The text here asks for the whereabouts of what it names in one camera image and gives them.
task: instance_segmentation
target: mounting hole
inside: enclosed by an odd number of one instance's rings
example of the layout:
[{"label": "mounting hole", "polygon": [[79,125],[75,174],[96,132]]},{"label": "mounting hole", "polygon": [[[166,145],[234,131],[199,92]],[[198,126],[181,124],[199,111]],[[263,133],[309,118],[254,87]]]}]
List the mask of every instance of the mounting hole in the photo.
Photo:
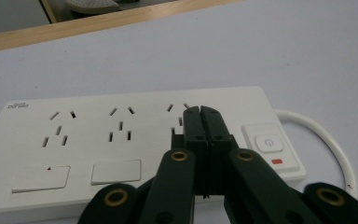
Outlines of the mounting hole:
[{"label": "mounting hole", "polygon": [[185,161],[187,160],[188,156],[185,152],[173,152],[173,154],[171,154],[171,159],[173,159],[174,161]]},{"label": "mounting hole", "polygon": [[290,223],[293,224],[304,223],[304,218],[297,212],[287,211],[285,217]]},{"label": "mounting hole", "polygon": [[237,158],[242,161],[252,161],[254,159],[254,155],[250,152],[239,152],[237,154]]},{"label": "mounting hole", "polygon": [[160,212],[156,215],[158,224],[169,224],[173,221],[173,215],[169,212]]},{"label": "mounting hole", "polygon": [[324,201],[325,203],[334,205],[334,206],[342,206],[345,203],[344,197],[338,194],[332,189],[320,188],[316,190],[316,195]]},{"label": "mounting hole", "polygon": [[103,199],[104,203],[110,207],[122,205],[127,201],[129,194],[124,189],[114,189],[107,193]]}]

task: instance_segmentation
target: white power strip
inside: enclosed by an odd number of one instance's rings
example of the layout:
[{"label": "white power strip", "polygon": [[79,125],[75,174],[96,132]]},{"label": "white power strip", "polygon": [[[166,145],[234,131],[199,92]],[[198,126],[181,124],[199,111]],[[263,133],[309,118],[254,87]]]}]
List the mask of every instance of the white power strip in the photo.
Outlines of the white power strip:
[{"label": "white power strip", "polygon": [[8,103],[0,114],[0,223],[79,216],[107,184],[153,177],[187,106],[218,110],[240,147],[285,181],[305,169],[258,87]]}]

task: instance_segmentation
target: wooden table edge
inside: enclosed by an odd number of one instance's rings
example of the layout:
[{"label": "wooden table edge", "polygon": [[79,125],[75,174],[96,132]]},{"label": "wooden table edge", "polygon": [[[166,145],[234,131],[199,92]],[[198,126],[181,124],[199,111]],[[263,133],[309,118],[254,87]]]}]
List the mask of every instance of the wooden table edge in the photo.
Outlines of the wooden table edge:
[{"label": "wooden table edge", "polygon": [[73,35],[81,35],[140,21],[151,21],[206,7],[240,2],[241,0],[179,0],[149,7],[64,21],[0,34],[0,50],[42,43]]}]

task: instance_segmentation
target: brand logo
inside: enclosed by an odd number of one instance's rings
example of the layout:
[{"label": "brand logo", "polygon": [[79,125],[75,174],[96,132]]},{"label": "brand logo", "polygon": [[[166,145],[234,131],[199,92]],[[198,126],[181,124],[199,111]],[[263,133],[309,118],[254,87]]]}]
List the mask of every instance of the brand logo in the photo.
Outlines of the brand logo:
[{"label": "brand logo", "polygon": [[18,104],[7,106],[7,108],[9,108],[9,109],[25,108],[25,107],[28,107],[28,105],[26,103],[18,103]]}]

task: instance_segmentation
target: brass screw insert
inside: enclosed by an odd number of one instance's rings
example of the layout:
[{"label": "brass screw insert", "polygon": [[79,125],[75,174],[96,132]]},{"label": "brass screw insert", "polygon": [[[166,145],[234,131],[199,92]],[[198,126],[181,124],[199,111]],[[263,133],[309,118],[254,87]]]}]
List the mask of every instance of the brass screw insert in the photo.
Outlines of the brass screw insert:
[{"label": "brass screw insert", "polygon": [[174,161],[185,161],[187,160],[187,158],[188,156],[185,152],[177,151],[171,154],[171,159],[173,159]]},{"label": "brass screw insert", "polygon": [[104,203],[111,207],[122,205],[129,198],[129,194],[124,189],[114,189],[107,193],[103,199]]},{"label": "brass screw insert", "polygon": [[252,161],[254,159],[254,155],[250,152],[239,152],[237,154],[237,159],[241,160],[241,161]]},{"label": "brass screw insert", "polygon": [[342,206],[345,204],[344,197],[332,189],[320,188],[316,190],[316,194],[325,203],[329,203],[334,206]]}]

